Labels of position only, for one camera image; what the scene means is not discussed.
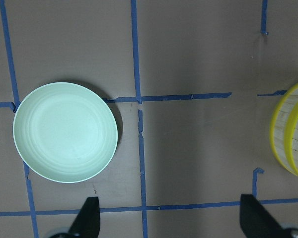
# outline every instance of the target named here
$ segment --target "round plate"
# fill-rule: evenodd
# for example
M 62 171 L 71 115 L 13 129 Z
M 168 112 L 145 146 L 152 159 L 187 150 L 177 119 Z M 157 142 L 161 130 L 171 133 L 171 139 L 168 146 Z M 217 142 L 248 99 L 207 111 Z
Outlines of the round plate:
M 106 103 L 89 89 L 51 83 L 20 104 L 13 138 L 24 162 L 57 182 L 80 182 L 100 173 L 117 146 L 117 125 Z

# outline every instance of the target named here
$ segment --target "metal screw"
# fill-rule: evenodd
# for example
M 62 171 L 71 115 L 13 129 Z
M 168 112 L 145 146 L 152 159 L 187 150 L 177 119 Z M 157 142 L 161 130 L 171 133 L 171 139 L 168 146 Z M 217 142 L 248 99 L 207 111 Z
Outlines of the metal screw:
M 292 230 L 292 238 L 298 238 L 298 230 Z

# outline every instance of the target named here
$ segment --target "plate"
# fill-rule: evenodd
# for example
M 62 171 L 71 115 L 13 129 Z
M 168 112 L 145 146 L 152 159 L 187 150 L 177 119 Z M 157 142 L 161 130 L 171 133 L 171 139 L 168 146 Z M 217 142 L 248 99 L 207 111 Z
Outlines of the plate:
M 80 182 L 111 161 L 118 132 L 106 103 L 73 83 L 51 83 L 31 92 L 13 121 L 13 138 L 24 162 L 57 182 Z

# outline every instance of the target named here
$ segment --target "yellow basket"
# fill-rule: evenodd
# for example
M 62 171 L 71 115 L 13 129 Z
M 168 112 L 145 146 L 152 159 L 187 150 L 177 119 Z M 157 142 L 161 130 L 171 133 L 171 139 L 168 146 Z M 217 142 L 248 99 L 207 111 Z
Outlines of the yellow basket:
M 276 159 L 298 176 L 298 84 L 287 91 L 275 109 L 270 142 Z

